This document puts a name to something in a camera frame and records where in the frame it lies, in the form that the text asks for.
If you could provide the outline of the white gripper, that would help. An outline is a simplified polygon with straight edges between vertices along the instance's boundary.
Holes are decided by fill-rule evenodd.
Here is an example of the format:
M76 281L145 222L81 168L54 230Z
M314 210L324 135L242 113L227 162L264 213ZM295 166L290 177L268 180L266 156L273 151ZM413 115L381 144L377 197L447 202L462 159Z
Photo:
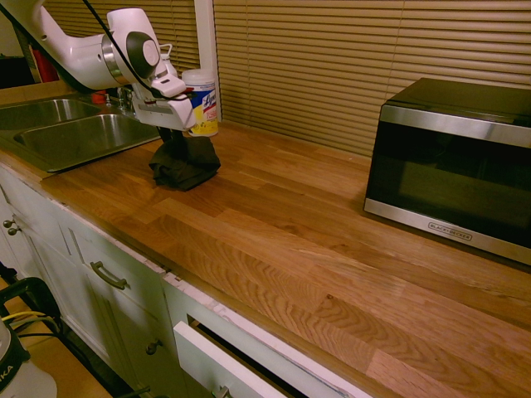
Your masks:
M186 95L179 95L172 100L146 101L133 94L132 102L136 118L143 124L158 127L158 133L164 143L172 137L175 144L182 144L182 131L196 125L192 102Z

